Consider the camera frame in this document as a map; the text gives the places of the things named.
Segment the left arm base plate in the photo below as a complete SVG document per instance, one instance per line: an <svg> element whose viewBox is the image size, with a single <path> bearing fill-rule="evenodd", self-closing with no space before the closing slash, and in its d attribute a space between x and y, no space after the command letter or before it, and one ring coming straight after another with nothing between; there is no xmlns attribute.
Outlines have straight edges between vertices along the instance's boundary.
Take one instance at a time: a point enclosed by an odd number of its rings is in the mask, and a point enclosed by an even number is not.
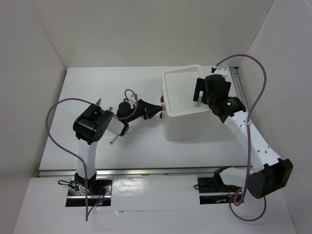
<svg viewBox="0 0 312 234"><path fill-rule="evenodd" d="M58 185L67 186L66 207L84 207L85 206L85 188L74 180L59 180ZM111 206L113 181L111 179L96 180L95 186L88 190L88 206L99 207Z"/></svg>

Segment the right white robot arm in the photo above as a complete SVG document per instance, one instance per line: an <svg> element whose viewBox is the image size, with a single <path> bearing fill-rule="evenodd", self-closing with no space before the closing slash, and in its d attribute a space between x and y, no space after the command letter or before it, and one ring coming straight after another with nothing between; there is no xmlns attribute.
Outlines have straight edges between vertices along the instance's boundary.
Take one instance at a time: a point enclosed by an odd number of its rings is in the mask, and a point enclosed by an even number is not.
<svg viewBox="0 0 312 234"><path fill-rule="evenodd" d="M229 185L246 187L254 198L260 199L286 186L293 164L268 145L249 119L241 100L229 96L230 87L231 83L222 75L197 78L193 100L208 105L231 130L247 152L253 172L222 167L214 172L213 186L218 191L224 191Z"/></svg>

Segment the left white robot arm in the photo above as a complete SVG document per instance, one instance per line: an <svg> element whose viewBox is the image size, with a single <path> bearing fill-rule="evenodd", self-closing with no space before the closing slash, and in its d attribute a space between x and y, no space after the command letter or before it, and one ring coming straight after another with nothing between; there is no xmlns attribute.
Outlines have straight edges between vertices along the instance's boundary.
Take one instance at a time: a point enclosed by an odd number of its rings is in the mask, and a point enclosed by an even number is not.
<svg viewBox="0 0 312 234"><path fill-rule="evenodd" d="M78 139L78 156L84 162L78 162L74 179L84 194L89 195L96 190L96 148L105 131L122 137L128 132L130 122L138 118L151 119L160 111L160 105L150 104L141 99L134 103L124 100L118 105L116 114L92 103L75 120L73 130Z"/></svg>

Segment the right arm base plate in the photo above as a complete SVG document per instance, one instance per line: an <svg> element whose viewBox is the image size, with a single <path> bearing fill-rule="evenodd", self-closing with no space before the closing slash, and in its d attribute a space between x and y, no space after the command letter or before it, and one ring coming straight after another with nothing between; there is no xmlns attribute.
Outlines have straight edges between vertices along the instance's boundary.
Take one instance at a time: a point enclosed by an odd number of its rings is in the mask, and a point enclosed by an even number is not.
<svg viewBox="0 0 312 234"><path fill-rule="evenodd" d="M199 177L193 188L199 192L201 205L229 203L239 189L233 185L218 184L212 177Z"/></svg>

